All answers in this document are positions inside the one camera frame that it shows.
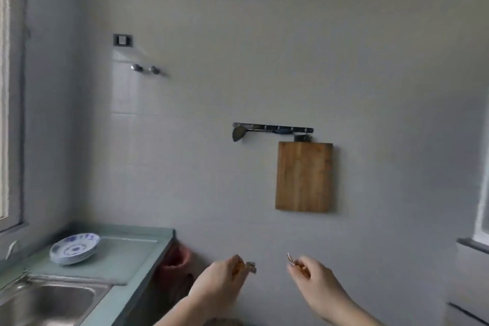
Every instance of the wooden cutting board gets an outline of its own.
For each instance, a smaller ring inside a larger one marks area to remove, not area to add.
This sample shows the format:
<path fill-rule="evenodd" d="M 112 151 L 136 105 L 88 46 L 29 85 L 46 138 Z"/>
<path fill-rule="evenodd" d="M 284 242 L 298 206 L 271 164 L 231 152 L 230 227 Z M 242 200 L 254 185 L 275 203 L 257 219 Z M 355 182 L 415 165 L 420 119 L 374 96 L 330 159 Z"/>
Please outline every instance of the wooden cutting board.
<path fill-rule="evenodd" d="M 327 212 L 332 199 L 333 145 L 279 142 L 275 208 Z"/>

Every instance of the stack of plates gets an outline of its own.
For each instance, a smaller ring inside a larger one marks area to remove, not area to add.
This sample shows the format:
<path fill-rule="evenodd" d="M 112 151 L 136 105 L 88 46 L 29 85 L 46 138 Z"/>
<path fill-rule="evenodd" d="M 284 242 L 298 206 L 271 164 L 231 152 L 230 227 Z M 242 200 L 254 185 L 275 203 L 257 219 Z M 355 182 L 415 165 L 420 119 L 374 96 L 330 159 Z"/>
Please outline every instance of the stack of plates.
<path fill-rule="evenodd" d="M 97 249 L 100 237 L 96 234 L 79 234 L 55 243 L 49 251 L 52 262 L 71 265 L 88 259 Z"/>

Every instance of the small object in hand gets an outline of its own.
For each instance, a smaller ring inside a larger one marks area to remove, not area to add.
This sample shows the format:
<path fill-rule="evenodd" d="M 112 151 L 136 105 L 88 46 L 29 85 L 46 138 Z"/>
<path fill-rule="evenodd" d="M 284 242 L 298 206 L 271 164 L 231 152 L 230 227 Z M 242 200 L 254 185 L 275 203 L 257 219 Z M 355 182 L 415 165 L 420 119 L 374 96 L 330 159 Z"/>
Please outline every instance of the small object in hand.
<path fill-rule="evenodd" d="M 310 272 L 309 272 L 309 269 L 303 265 L 301 262 L 299 261 L 295 261 L 294 259 L 292 259 L 292 257 L 290 256 L 289 253 L 287 253 L 287 258 L 289 259 L 290 263 L 292 263 L 293 265 L 295 265 L 297 268 L 299 268 L 299 270 L 301 271 L 301 273 L 304 275 L 304 277 L 306 279 L 310 279 Z"/>
<path fill-rule="evenodd" d="M 256 265 L 254 262 L 247 261 L 245 263 L 244 261 L 240 260 L 238 264 L 236 264 L 233 270 L 232 273 L 233 278 L 239 273 L 239 271 L 241 271 L 241 269 L 245 269 L 245 268 L 248 268 L 251 273 L 256 273 Z"/>

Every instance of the faucet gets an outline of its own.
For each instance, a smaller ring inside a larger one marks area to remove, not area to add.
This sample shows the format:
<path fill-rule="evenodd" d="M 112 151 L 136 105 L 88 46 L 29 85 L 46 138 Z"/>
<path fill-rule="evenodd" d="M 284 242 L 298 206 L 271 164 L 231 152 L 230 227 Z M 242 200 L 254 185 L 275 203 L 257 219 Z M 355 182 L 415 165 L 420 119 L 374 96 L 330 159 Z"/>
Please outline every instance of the faucet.
<path fill-rule="evenodd" d="M 10 256 L 12 256 L 15 247 L 17 247 L 17 251 L 20 251 L 21 252 L 21 259 L 22 259 L 21 263 L 22 263 L 22 265 L 24 267 L 24 271 L 22 272 L 22 275 L 16 281 L 16 284 L 17 284 L 16 290 L 21 290 L 24 287 L 30 285 L 30 280 L 29 280 L 28 268 L 27 268 L 27 266 L 25 264 L 25 251 L 23 251 L 21 249 L 21 244 L 19 243 L 18 240 L 16 240 L 13 243 L 11 243 L 10 246 L 8 247 L 8 252 L 7 252 L 7 256 L 5 257 L 5 260 L 7 261 L 7 260 L 10 259 Z"/>

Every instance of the sink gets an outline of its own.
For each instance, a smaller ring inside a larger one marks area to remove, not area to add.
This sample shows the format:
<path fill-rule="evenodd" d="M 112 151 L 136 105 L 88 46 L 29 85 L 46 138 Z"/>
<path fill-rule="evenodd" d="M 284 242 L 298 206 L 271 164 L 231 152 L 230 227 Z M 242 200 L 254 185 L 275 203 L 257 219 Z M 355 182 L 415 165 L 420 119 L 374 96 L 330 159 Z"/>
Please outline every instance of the sink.
<path fill-rule="evenodd" d="M 29 278 L 0 290 L 1 326 L 79 326 L 112 286 Z"/>

